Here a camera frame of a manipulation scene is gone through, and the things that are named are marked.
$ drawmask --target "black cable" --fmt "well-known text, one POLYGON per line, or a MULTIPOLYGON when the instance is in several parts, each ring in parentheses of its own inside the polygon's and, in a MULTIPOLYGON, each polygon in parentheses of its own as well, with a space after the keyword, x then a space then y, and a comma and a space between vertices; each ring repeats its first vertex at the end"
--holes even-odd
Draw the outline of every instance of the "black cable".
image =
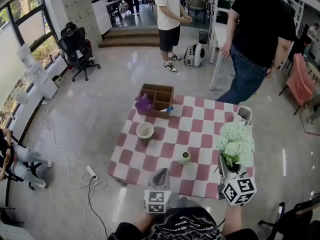
POLYGON ((102 219, 100 218, 100 216, 94 211, 94 209, 92 209, 92 206, 91 206, 91 202, 90 202, 90 185, 91 185, 91 182, 92 182, 93 179, 95 179, 95 176, 92 177, 92 178, 90 179, 90 182, 89 182, 89 192, 88 192, 89 205, 90 205, 91 210, 94 212, 94 214, 97 215, 97 217, 98 217, 98 218, 100 219, 100 221, 102 222, 102 225, 104 226, 104 231, 105 231, 106 239, 108 239, 107 229, 106 229, 106 226, 105 226, 104 222, 102 221, 102 219))
POLYGON ((219 228, 222 225, 222 223, 225 222, 225 220, 226 220, 226 218, 223 219, 223 221, 217 226, 217 228, 219 228))

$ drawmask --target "black vase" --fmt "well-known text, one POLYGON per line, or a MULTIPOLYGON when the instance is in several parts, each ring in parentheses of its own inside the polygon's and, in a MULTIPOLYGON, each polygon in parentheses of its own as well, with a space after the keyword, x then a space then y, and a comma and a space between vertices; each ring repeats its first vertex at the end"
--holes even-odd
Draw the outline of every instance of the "black vase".
POLYGON ((227 160, 226 160, 225 156, 224 156, 223 154, 220 154, 220 155, 223 157, 223 160, 224 160, 225 165, 226 165, 226 167, 228 168, 229 172, 231 172, 231 173, 233 173, 233 174, 237 174, 237 173, 240 171, 240 169, 241 169, 241 164, 233 163, 232 166, 231 166, 231 165, 229 165, 229 164, 227 163, 227 160))

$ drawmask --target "checkered tablecloth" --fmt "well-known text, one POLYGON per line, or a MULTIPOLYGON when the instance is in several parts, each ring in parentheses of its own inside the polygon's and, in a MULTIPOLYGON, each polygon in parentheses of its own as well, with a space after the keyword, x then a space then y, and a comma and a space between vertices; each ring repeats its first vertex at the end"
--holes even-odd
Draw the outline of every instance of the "checkered tablecloth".
MULTIPOLYGON (((173 193, 201 198, 218 198, 221 182, 216 139, 220 128, 231 122, 237 105, 213 100, 175 95, 169 119, 139 115, 133 105, 114 149, 108 173, 117 180, 146 186, 158 169, 170 171, 173 193), (145 146, 136 129, 142 122, 154 126, 154 135, 145 146), (181 166, 183 152, 190 162, 181 166)), ((246 169, 254 174, 254 161, 246 169)))

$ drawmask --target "pink jacket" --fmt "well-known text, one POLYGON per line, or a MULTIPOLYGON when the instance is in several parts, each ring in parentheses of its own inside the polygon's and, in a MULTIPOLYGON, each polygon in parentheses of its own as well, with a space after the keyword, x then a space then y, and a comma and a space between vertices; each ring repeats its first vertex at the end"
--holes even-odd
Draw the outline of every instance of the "pink jacket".
POLYGON ((299 105, 311 100, 316 86, 308 75, 306 62, 301 53, 293 56, 293 73, 286 84, 299 105))

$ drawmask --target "wooden step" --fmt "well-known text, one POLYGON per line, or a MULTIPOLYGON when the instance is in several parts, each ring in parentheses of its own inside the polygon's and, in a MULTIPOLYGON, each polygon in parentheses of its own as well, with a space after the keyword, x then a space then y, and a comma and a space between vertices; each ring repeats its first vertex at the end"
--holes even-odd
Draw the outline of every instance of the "wooden step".
POLYGON ((103 36, 103 39, 111 38, 127 38, 127 37, 159 37, 159 30, 157 28, 147 29, 124 29, 113 30, 103 36))
POLYGON ((99 43, 99 48, 104 47, 159 47, 159 37, 136 37, 131 36, 127 38, 114 37, 106 38, 99 43))

